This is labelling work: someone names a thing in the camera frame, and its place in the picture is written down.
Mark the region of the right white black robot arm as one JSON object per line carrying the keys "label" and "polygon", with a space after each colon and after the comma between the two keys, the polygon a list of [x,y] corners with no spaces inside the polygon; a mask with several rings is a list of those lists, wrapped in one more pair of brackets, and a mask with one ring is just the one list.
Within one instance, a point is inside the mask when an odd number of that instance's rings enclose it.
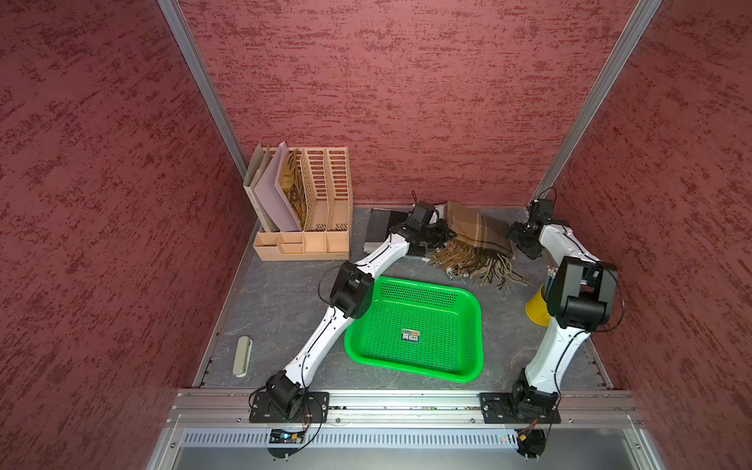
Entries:
{"label": "right white black robot arm", "polygon": [[511,392],[510,406],[522,416],[554,413],[565,372],[583,342],[609,323],[619,287],[617,266],[587,250],[554,208],[550,199],[534,199],[528,220],[513,223],[507,233],[529,259],[548,255],[554,267],[539,292],[550,318],[544,340]]}

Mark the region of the grey black checked scarf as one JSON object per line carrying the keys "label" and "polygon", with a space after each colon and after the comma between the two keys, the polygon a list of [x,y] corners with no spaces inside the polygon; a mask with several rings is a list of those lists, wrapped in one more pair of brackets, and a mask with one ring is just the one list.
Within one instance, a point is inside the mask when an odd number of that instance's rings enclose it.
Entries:
{"label": "grey black checked scarf", "polygon": [[404,223],[408,218],[409,213],[406,211],[372,209],[365,231],[363,251],[366,254],[373,253],[389,238],[391,228]]}

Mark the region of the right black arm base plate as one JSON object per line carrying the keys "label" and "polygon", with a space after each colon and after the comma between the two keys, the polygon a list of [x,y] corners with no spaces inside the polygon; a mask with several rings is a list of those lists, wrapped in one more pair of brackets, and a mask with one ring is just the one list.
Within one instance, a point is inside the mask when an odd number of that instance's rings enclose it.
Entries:
{"label": "right black arm base plate", "polygon": [[557,409],[559,396],[534,392],[515,396],[513,393],[481,393],[480,409],[486,424],[529,425],[560,424]]}

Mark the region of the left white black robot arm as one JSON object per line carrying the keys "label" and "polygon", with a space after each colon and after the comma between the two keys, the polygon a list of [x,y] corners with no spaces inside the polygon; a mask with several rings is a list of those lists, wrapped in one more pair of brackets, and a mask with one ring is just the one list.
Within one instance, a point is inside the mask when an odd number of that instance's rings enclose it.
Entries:
{"label": "left white black robot arm", "polygon": [[321,362],[337,339],[370,308],[375,281],[410,250],[442,248],[456,238],[448,222],[449,204],[433,206],[417,202],[405,221],[389,229],[385,241],[357,262],[338,266],[323,319],[303,348],[284,368],[271,376],[262,391],[286,421],[296,418],[305,406],[309,386]]}

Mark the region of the brown plaid fringed scarf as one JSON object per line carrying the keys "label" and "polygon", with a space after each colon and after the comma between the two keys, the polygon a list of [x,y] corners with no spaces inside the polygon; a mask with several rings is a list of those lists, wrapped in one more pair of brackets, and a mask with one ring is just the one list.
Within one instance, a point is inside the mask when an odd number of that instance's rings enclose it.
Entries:
{"label": "brown plaid fringed scarf", "polygon": [[434,252],[429,264],[450,279],[467,278],[484,286],[509,289],[509,284],[531,286],[513,268],[515,249],[507,237],[510,224],[483,215],[456,202],[446,203],[445,221],[456,236]]}

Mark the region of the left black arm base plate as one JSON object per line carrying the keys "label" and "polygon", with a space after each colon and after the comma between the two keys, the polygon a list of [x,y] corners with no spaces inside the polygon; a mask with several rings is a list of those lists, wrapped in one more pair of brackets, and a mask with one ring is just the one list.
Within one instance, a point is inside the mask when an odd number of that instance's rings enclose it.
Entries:
{"label": "left black arm base plate", "polygon": [[263,389],[249,399],[250,423],[325,423],[328,416],[330,394],[326,392],[299,392],[286,405],[274,401],[274,395]]}

